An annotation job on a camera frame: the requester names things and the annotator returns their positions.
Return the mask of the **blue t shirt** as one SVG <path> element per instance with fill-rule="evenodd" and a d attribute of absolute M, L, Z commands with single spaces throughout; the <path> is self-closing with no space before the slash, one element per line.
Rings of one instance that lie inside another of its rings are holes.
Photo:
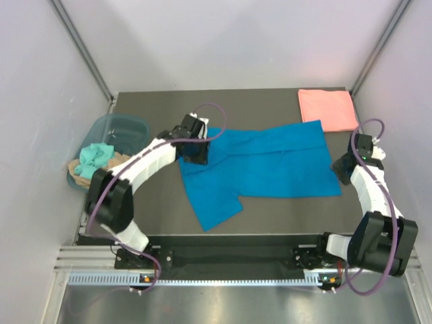
<path fill-rule="evenodd" d="M 205 165 L 179 160 L 186 195 L 203 230 L 242 211 L 239 198 L 339 196 L 320 121 L 266 130 L 226 130 Z"/>

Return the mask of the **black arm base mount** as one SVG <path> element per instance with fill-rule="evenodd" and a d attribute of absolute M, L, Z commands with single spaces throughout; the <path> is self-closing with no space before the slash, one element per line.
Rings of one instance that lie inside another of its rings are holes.
<path fill-rule="evenodd" d="M 163 269 L 185 265 L 277 264 L 288 269 L 334 266 L 323 234 L 150 236 L 144 252 Z"/>

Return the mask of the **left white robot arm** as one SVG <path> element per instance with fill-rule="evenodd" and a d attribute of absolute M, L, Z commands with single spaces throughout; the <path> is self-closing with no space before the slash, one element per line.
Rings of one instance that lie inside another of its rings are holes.
<path fill-rule="evenodd" d="M 129 258 L 137 267 L 149 266 L 153 252 L 134 221 L 134 194 L 150 177 L 180 158 L 207 164 L 208 123 L 207 118 L 187 114 L 181 124 L 159 133 L 126 162 L 93 173 L 84 210 L 120 244 L 131 248 Z"/>

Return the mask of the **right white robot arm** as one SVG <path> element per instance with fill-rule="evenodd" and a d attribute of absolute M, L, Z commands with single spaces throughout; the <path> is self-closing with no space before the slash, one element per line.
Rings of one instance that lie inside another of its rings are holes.
<path fill-rule="evenodd" d="M 386 187 L 382 160 L 385 153 L 374 145 L 373 137 L 355 134 L 348 143 L 348 151 L 331 165 L 343 185 L 352 185 L 358 195 L 363 217 L 349 238 L 327 233 L 327 243 L 315 250 L 315 259 L 323 267 L 330 267 L 343 259 L 353 267 L 383 273 L 396 239 L 396 252 L 389 275 L 401 276 L 406 269 L 414 246 L 418 226 L 404 218 L 389 203 L 381 187 Z"/>

